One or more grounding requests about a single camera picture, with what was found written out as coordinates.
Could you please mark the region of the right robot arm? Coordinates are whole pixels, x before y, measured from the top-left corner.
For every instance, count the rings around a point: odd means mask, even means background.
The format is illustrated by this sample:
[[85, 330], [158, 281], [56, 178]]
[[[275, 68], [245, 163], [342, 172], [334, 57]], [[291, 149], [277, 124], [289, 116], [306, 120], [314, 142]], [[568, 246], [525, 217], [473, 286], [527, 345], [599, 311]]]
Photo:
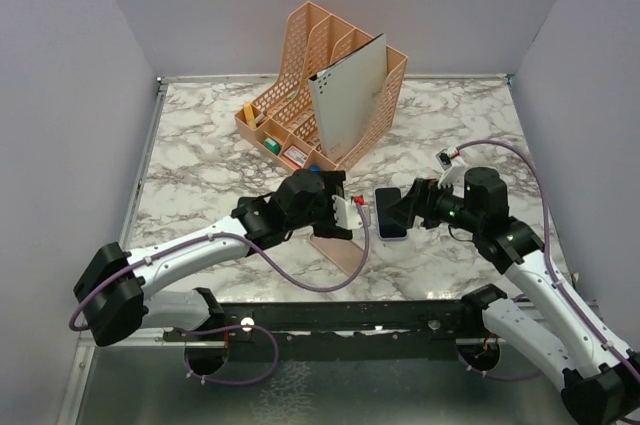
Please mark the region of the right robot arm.
[[469, 232], [478, 253], [514, 284], [544, 318], [537, 323], [493, 285], [464, 296], [461, 328], [505, 339], [559, 390], [578, 424], [613, 424], [639, 408], [639, 354], [591, 310], [571, 284], [545, 261], [545, 245], [511, 216], [508, 189], [487, 167], [464, 174], [464, 193], [435, 179], [414, 180], [387, 215], [412, 227], [447, 224]]

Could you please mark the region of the pink phone case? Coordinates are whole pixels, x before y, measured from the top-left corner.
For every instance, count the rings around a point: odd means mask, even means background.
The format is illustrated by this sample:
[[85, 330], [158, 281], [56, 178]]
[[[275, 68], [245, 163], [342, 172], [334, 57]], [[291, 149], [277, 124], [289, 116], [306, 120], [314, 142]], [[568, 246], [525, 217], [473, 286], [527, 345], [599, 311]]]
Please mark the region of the pink phone case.
[[352, 275], [358, 269], [364, 256], [364, 249], [354, 241], [311, 235], [309, 242], [346, 275]]

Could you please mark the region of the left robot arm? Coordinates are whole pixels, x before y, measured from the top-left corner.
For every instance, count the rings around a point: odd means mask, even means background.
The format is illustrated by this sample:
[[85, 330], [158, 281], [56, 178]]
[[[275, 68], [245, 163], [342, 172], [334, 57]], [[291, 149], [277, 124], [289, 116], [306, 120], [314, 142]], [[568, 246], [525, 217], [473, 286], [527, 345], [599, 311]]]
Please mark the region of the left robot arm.
[[322, 238], [352, 239], [336, 216], [345, 179], [344, 171], [297, 170], [272, 192], [240, 197], [199, 231], [130, 251], [117, 242], [100, 247], [73, 287], [78, 307], [70, 329], [110, 346], [148, 327], [156, 294], [209, 266], [276, 247], [305, 227]]

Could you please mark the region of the lavender phone case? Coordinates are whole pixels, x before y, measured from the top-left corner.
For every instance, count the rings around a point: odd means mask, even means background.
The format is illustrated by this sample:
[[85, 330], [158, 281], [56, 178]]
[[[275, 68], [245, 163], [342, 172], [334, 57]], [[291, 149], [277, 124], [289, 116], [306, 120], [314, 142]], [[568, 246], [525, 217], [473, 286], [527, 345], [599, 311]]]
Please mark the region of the lavender phone case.
[[377, 231], [383, 241], [401, 241], [407, 238], [407, 229], [388, 214], [389, 207], [400, 199], [401, 192], [397, 187], [380, 187], [374, 190]]

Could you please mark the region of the peach plastic desk organizer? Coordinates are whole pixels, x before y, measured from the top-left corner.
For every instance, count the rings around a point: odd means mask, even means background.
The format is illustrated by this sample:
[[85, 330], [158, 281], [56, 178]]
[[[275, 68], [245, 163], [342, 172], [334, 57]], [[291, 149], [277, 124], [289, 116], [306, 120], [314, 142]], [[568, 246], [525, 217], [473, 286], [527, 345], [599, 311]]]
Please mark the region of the peach plastic desk organizer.
[[408, 58], [313, 2], [288, 17], [275, 83], [235, 115], [288, 172], [349, 170], [391, 129]]

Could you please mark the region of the green stamp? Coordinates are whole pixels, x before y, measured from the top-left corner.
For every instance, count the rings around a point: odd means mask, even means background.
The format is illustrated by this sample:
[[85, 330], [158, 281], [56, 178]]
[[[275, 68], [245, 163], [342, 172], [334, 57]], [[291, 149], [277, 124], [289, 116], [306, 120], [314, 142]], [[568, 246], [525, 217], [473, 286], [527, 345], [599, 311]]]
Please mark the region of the green stamp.
[[263, 144], [264, 144], [266, 149], [268, 149], [271, 153], [273, 153], [275, 155], [278, 155], [280, 150], [281, 150], [281, 146], [280, 146], [279, 142], [276, 141], [272, 137], [267, 137], [264, 140]]

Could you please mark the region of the grey folder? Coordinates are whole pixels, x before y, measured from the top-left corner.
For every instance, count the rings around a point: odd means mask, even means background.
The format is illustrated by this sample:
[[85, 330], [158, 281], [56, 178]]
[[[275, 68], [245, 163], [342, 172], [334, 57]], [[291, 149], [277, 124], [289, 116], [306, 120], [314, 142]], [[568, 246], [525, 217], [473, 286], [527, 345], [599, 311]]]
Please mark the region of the grey folder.
[[387, 77], [387, 40], [379, 34], [308, 79], [323, 154], [337, 163], [362, 139]]

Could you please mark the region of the red white staples box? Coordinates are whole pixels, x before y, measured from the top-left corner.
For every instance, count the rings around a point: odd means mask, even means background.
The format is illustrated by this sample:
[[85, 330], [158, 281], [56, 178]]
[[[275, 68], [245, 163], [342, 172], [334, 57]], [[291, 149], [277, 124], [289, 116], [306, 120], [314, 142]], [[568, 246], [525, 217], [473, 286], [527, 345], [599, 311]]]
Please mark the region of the red white staples box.
[[282, 156], [298, 168], [303, 168], [308, 158], [308, 154], [295, 145], [286, 148]]

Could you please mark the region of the yellow item in organizer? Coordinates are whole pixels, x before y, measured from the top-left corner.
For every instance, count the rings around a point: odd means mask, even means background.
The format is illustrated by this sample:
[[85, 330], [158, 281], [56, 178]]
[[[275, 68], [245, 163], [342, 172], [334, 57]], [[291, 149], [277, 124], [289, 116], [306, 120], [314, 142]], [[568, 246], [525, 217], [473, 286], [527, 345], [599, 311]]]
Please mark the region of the yellow item in organizer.
[[252, 130], [255, 130], [257, 128], [257, 122], [254, 108], [251, 102], [247, 102], [243, 105], [243, 113], [247, 126]]

